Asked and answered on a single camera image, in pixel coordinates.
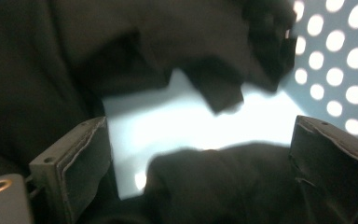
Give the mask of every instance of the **gray panel with white dots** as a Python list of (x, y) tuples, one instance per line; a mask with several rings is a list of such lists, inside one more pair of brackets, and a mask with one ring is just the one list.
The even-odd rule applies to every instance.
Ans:
[(283, 88), (312, 117), (358, 137), (358, 0), (296, 0), (296, 66)]

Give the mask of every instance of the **white surface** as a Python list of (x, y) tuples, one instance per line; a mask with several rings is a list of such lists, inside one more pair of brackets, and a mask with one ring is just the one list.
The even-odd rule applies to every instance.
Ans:
[(284, 91), (243, 85), (244, 104), (215, 115), (186, 76), (175, 70), (165, 90), (104, 99), (121, 198), (141, 192), (145, 169), (159, 153), (209, 149), (254, 141), (289, 145), (304, 112)]

